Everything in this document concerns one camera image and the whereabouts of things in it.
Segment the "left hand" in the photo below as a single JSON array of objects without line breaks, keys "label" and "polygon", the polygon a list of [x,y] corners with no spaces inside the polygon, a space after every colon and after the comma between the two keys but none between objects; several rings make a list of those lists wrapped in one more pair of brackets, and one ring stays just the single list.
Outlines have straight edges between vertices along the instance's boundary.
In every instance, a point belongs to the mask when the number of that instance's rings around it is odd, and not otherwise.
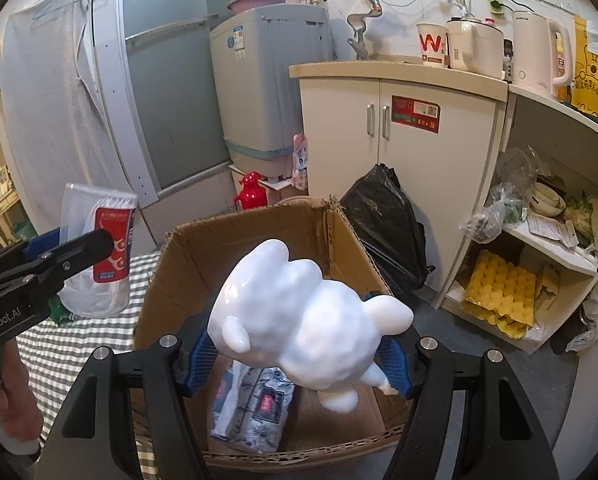
[{"label": "left hand", "polygon": [[43,416],[15,339],[4,344],[1,372],[0,421],[5,433],[17,441],[37,440],[41,436]]}]

